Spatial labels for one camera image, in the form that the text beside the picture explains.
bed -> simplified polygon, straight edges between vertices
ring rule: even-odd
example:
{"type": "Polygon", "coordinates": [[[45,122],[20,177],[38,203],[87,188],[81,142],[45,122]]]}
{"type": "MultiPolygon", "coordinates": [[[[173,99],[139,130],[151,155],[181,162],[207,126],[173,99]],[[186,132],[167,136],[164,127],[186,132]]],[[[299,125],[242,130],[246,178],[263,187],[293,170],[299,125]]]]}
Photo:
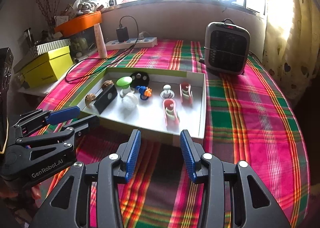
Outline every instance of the bed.
{"type": "MultiPolygon", "coordinates": [[[[108,51],[112,57],[118,50],[108,51]]],[[[204,49],[199,42],[162,40],[154,48],[134,49],[124,59],[86,60],[70,78],[90,74],[110,61],[112,66],[157,68],[205,73],[207,112],[203,147],[222,161],[246,160],[257,172],[292,227],[307,213],[309,195],[308,157],[297,120],[287,100],[257,58],[249,56],[243,75],[213,75],[199,63],[204,49]]],[[[69,106],[92,77],[73,83],[62,81],[39,108],[58,110],[69,106]]],[[[48,126],[38,134],[58,131],[48,126]]],[[[77,148],[78,160],[92,163],[117,150],[128,136],[99,127],[84,136],[77,148]]],[[[42,183],[43,199],[65,171],[42,183]]],[[[192,184],[180,148],[142,140],[134,177],[119,185],[125,227],[196,227],[202,185],[192,184]]],[[[91,226],[95,221],[96,186],[92,185],[91,226]]],[[[230,225],[226,211],[225,227],[230,225]]]]}

black cable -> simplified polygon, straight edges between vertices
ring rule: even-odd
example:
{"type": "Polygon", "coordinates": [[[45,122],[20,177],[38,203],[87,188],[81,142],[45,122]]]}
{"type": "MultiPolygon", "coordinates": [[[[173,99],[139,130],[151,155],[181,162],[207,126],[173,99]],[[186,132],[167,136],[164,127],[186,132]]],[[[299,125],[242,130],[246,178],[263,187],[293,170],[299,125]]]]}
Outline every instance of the black cable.
{"type": "Polygon", "coordinates": [[[226,18],[225,20],[222,21],[222,23],[225,23],[226,20],[230,20],[233,25],[235,24],[230,18],[226,18]]]}
{"type": "MultiPolygon", "coordinates": [[[[124,17],[131,17],[131,18],[133,18],[133,20],[134,20],[135,23],[136,23],[136,26],[137,26],[137,39],[136,39],[136,42],[135,42],[133,45],[131,45],[129,48],[125,49],[124,51],[122,51],[121,53],[119,53],[119,54],[116,55],[116,56],[112,56],[112,57],[109,57],[109,58],[85,58],[85,59],[81,60],[80,62],[83,62],[83,61],[85,61],[85,60],[105,60],[105,61],[107,61],[107,60],[110,60],[110,59],[116,59],[117,57],[119,57],[120,55],[122,55],[123,53],[125,53],[126,51],[128,51],[128,52],[121,58],[121,59],[124,59],[124,58],[133,50],[133,48],[135,47],[136,43],[138,42],[138,38],[139,38],[139,27],[138,27],[138,23],[137,23],[137,21],[135,20],[135,18],[134,18],[133,16],[125,15],[125,16],[123,16],[123,17],[120,18],[119,24],[121,24],[121,19],[124,18],[124,17]]],[[[99,72],[103,71],[105,68],[107,68],[108,66],[113,65],[113,64],[116,64],[116,63],[119,62],[119,61],[120,61],[120,59],[115,60],[115,61],[111,62],[110,64],[107,64],[107,65],[103,66],[101,69],[99,69],[99,70],[97,70],[97,71],[95,71],[95,72],[93,72],[93,73],[90,73],[90,74],[87,74],[87,75],[84,75],[84,76],[81,76],[81,77],[78,77],[78,78],[75,78],[75,79],[72,79],[72,80],[67,80],[67,76],[68,76],[68,74],[70,73],[70,71],[73,69],[73,67],[75,67],[75,66],[78,64],[78,63],[76,63],[76,64],[74,64],[73,66],[71,66],[71,68],[68,70],[68,72],[67,72],[66,77],[64,78],[64,80],[65,80],[67,83],[71,83],[71,82],[73,82],[73,81],[83,79],[83,78],[85,78],[85,77],[88,77],[88,76],[94,75],[94,74],[96,74],[96,73],[99,73],[99,72]]]]}

power strip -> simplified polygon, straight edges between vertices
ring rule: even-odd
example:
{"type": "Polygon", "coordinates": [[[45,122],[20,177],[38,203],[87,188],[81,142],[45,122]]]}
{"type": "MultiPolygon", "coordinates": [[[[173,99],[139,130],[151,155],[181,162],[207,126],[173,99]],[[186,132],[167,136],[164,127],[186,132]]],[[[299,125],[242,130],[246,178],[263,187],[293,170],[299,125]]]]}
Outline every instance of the power strip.
{"type": "MultiPolygon", "coordinates": [[[[119,50],[119,49],[127,49],[131,45],[136,42],[136,38],[131,38],[126,42],[119,43],[118,40],[110,41],[106,43],[107,50],[119,50]]],[[[134,48],[152,48],[157,45],[157,38],[156,37],[147,37],[142,40],[138,40],[134,48]]]]}

yellow box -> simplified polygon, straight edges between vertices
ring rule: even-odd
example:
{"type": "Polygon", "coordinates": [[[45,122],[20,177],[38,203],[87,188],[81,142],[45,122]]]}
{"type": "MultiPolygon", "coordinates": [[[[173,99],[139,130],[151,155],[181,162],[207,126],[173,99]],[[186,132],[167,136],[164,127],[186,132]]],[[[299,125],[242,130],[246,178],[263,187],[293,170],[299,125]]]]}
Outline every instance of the yellow box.
{"type": "Polygon", "coordinates": [[[71,66],[69,46],[48,51],[21,69],[30,88],[57,81],[71,66]]]}

pink toy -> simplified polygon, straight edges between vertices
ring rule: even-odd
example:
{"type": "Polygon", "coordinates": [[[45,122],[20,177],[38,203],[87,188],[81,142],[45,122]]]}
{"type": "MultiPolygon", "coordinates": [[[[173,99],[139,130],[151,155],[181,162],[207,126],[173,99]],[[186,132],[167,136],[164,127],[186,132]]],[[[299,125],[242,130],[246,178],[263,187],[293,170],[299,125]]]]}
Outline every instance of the pink toy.
{"type": "Polygon", "coordinates": [[[165,99],[163,101],[165,125],[168,125],[167,120],[172,120],[176,125],[180,123],[180,119],[176,110],[176,102],[173,99],[165,99]]]}
{"type": "Polygon", "coordinates": [[[191,85],[187,82],[183,82],[180,84],[180,99],[181,103],[187,102],[189,104],[192,104],[193,102],[191,85]]]}

